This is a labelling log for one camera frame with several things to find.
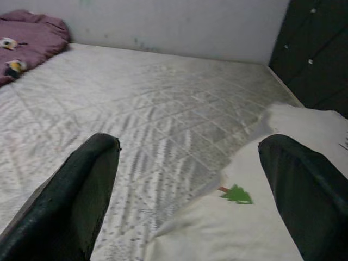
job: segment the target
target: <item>mattress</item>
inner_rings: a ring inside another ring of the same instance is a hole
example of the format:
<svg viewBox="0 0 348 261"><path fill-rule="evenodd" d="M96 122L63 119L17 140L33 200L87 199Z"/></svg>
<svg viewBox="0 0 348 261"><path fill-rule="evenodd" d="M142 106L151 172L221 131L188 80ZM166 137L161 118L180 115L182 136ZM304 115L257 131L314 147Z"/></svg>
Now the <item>mattress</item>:
<svg viewBox="0 0 348 261"><path fill-rule="evenodd" d="M271 103L300 105L262 65L70 44L0 88L0 231L96 132L120 138L92 260L142 260L149 238L220 181Z"/></svg>

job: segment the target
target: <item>bed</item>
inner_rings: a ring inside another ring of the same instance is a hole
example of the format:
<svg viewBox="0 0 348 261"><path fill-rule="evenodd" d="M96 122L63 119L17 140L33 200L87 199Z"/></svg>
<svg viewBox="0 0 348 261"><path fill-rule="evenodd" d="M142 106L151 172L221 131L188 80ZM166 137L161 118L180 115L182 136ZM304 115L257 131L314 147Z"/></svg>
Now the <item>bed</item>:
<svg viewBox="0 0 348 261"><path fill-rule="evenodd" d="M92 260L142 260L177 209L220 182L265 107L301 106L263 65L70 44L0 88L0 231L96 132L120 139Z"/></svg>

